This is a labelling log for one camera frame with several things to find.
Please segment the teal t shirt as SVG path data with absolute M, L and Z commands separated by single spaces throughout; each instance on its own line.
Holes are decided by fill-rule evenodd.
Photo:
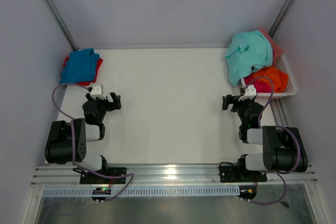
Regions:
M 236 86 L 240 79 L 273 63 L 271 43 L 260 30 L 237 33 L 227 48 L 228 80 Z

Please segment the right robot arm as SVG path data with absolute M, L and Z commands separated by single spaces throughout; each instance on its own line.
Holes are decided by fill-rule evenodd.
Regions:
M 260 145 L 262 152 L 242 155 L 233 170 L 226 172 L 227 175 L 234 173 L 238 181 L 259 179 L 265 182 L 267 179 L 263 172 L 289 174 L 307 170 L 308 157 L 296 127 L 260 126 L 259 116 L 264 107 L 255 98 L 223 96 L 222 110 L 226 111 L 230 105 L 231 111 L 237 113 L 241 121 L 239 139 L 244 144 Z

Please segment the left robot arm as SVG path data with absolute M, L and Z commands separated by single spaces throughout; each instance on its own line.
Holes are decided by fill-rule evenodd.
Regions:
M 88 142 L 104 139 L 106 127 L 103 119 L 106 113 L 121 109 L 121 97 L 114 92 L 110 96 L 111 102 L 107 97 L 92 98 L 87 93 L 87 101 L 82 105 L 83 118 L 52 122 L 45 147 L 47 163 L 63 165 L 74 162 L 77 165 L 75 172 L 92 177 L 99 183 L 112 176 L 105 157 L 89 153 L 87 148 Z

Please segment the magenta t shirt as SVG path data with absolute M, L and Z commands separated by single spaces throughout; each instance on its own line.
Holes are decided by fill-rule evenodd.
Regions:
M 274 91 L 274 85 L 271 78 L 265 74 L 256 74 L 252 73 L 247 77 L 244 77 L 244 81 L 246 84 L 252 83 L 256 88 L 258 93 L 270 93 Z

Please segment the red folded t shirt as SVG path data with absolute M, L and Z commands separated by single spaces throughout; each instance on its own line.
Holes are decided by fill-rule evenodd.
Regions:
M 63 62 L 63 69 L 65 69 L 66 63 L 68 62 L 69 59 L 70 59 L 69 56 L 67 56 L 65 58 L 65 60 Z M 84 81 L 84 82 L 77 82 L 77 84 L 82 85 L 82 86 L 88 86 L 91 83 L 95 83 L 96 80 L 97 80 L 97 77 L 98 77 L 99 68 L 102 65 L 102 63 L 103 63 L 103 59 L 99 58 L 98 62 L 97 62 L 97 66 L 96 66 L 95 78 L 93 80 L 91 80 L 91 81 Z

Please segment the blue folded t shirt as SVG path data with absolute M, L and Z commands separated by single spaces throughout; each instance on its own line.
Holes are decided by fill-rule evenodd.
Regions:
M 96 74 L 100 55 L 93 48 L 71 52 L 65 69 L 61 72 L 59 84 L 91 81 Z

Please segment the orange t shirt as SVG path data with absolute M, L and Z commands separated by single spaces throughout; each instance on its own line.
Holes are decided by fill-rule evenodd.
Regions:
M 286 90 L 289 76 L 286 73 L 278 70 L 276 67 L 271 66 L 271 67 L 263 68 L 255 73 L 265 74 L 269 76 L 273 82 L 275 93 L 282 93 Z

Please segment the white plastic basket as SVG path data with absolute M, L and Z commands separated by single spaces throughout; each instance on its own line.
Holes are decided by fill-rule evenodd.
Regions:
M 253 78 L 267 76 L 274 84 L 273 99 L 292 96 L 297 93 L 297 85 L 294 74 L 290 68 L 286 55 L 282 54 L 276 61 L 275 66 L 265 67 L 240 80 L 241 86 L 245 87 Z

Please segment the salmon pink t shirt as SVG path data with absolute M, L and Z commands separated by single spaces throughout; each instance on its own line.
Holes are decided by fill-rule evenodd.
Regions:
M 259 31 L 267 38 L 267 40 L 271 44 L 272 48 L 272 53 L 273 53 L 273 58 L 272 58 L 272 65 L 275 67 L 277 60 L 282 56 L 283 54 L 283 49 L 276 43 L 275 40 L 273 40 L 269 34 L 263 29 L 260 28 Z

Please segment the black controller board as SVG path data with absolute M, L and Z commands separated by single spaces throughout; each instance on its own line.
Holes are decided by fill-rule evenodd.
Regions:
M 105 201 L 111 197 L 111 189 L 109 187 L 97 187 L 91 193 L 91 198 L 94 201 Z
M 253 200 L 257 194 L 257 188 L 255 186 L 239 186 L 239 195 L 240 200 Z

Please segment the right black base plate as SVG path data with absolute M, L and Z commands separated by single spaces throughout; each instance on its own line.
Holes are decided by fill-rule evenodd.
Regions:
M 259 171 L 247 170 L 244 166 L 229 162 L 219 164 L 219 177 L 221 183 L 243 183 L 243 182 L 266 182 L 267 175 Z

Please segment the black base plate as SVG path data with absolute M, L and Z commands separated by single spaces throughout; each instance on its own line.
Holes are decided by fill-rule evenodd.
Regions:
M 219 164 L 219 177 L 221 183 L 243 183 L 243 182 L 266 182 L 267 175 L 259 171 L 247 170 L 244 166 L 229 162 Z
M 93 184 L 117 184 L 124 185 L 126 178 L 120 178 L 125 176 L 127 172 L 126 167 L 109 167 L 107 170 L 101 169 L 97 173 L 108 176 L 108 178 L 97 176 L 93 173 L 83 173 L 80 177 L 79 184 L 81 185 L 93 185 Z

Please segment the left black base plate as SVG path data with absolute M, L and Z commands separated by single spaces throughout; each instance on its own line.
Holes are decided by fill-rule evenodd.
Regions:
M 126 167 L 109 167 L 107 170 L 101 169 L 97 173 L 108 176 L 108 178 L 97 176 L 93 173 L 83 173 L 80 177 L 79 184 L 81 185 L 93 185 L 93 184 L 117 184 L 124 185 L 126 178 L 120 178 L 125 176 L 127 172 Z

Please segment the corner frame post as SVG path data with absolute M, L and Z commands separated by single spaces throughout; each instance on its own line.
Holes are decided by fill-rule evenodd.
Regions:
M 73 51 L 78 50 L 78 46 L 75 43 L 75 40 L 73 39 L 66 23 L 64 22 L 64 19 L 62 18 L 54 0 L 44 0 L 48 8 L 50 9 L 53 17 L 55 18 L 59 28 L 61 29 L 63 35 L 65 36 L 67 42 L 69 43 L 70 47 Z
M 275 21 L 273 22 L 270 30 L 269 30 L 269 36 L 270 37 L 274 37 L 278 28 L 280 27 L 281 23 L 283 22 L 283 20 L 285 19 L 286 15 L 289 13 L 291 7 L 293 6 L 295 0 L 285 0 L 283 5 L 280 8 L 280 11 L 275 19 Z

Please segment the left corner frame post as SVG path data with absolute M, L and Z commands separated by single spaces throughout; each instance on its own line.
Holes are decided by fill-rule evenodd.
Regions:
M 67 42 L 69 43 L 70 47 L 73 51 L 78 50 L 78 46 L 75 43 L 75 40 L 73 39 L 66 23 L 64 22 L 64 19 L 62 18 L 54 0 L 44 0 L 48 8 L 50 9 L 53 17 L 55 18 L 59 28 L 61 29 L 63 35 L 65 36 Z

